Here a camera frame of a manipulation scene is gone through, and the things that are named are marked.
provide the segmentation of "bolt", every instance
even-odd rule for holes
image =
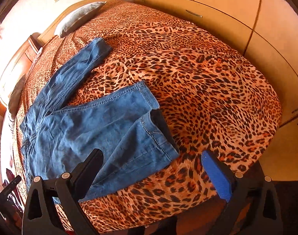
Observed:
[[[62,174],[62,178],[63,179],[68,179],[70,177],[70,174],[68,173],[68,172],[64,172],[63,174]]]
[[[241,172],[239,172],[239,171],[237,171],[237,172],[235,173],[235,177],[237,177],[237,178],[239,178],[239,179],[241,179],[243,176],[244,176],[244,175],[243,175]]]
[[[271,181],[272,181],[272,179],[271,179],[269,176],[265,176],[265,177],[264,177],[264,180],[265,180],[266,182],[271,182]]]
[[[39,182],[40,181],[40,177],[39,176],[36,176],[36,177],[34,177],[34,182]]]

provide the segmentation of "blue jeans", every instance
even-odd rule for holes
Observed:
[[[35,176],[52,179],[71,172],[95,148],[103,152],[104,163],[83,200],[128,187],[179,156],[144,81],[64,107],[110,51],[102,38],[94,39],[57,70],[29,108],[20,125],[27,190]]]

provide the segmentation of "pillow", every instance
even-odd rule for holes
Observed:
[[[31,65],[31,67],[29,68],[29,71],[28,71],[28,73],[26,75],[26,79],[25,80],[27,80],[27,78],[29,77],[31,71],[33,70],[33,68],[35,67],[36,63],[38,62],[41,54],[42,54],[42,47],[38,50],[37,55],[35,56],[35,58],[33,60],[33,63]]]
[[[24,84],[25,84],[25,74],[18,80],[9,98],[9,104],[8,104],[9,119],[10,119],[9,126],[12,131],[14,130],[14,122],[18,111],[18,103],[21,98],[21,93],[22,93]]]
[[[57,25],[54,35],[63,38],[93,18],[106,2],[93,2],[72,11]]]

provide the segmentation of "bed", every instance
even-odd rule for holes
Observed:
[[[207,201],[216,191],[201,165],[201,152],[211,149],[233,171],[245,173],[281,122],[278,97],[265,77],[237,51],[188,21],[110,0],[72,34],[62,39],[52,35],[45,31],[40,36],[46,43],[25,83],[15,121],[13,158],[15,173],[22,176],[18,191],[23,201],[19,125],[55,71],[95,37],[103,37],[113,51],[67,105],[83,104],[145,80],[180,151],[178,159],[156,174],[82,202],[99,232],[147,225]],[[57,209],[71,230],[62,208]]]

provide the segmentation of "bedroom wall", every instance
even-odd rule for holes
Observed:
[[[19,0],[1,24],[0,73],[22,43],[42,33],[67,7],[81,0]]]

